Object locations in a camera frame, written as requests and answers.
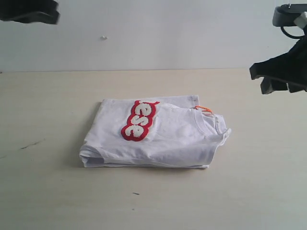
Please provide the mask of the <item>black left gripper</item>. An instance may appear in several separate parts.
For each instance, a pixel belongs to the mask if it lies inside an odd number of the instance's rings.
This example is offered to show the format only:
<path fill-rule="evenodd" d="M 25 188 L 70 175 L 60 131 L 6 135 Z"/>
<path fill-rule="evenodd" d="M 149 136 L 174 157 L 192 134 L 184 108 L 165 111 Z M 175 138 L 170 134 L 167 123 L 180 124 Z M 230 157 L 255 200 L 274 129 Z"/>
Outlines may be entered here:
<path fill-rule="evenodd" d="M 54 0 L 0 0 L 0 20 L 23 24 L 57 24 L 60 18 Z"/>

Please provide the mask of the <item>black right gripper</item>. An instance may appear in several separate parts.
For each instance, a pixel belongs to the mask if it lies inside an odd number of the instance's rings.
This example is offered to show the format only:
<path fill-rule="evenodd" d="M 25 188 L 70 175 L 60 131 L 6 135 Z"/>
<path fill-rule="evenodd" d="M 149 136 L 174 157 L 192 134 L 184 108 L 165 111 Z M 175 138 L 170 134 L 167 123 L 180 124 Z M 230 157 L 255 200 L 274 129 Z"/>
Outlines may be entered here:
<path fill-rule="evenodd" d="M 289 83 L 307 82 L 307 36 L 297 41 L 287 53 L 254 63 L 249 72 L 252 80 L 264 77 L 260 84 L 262 94 L 306 92 L 306 88 Z"/>

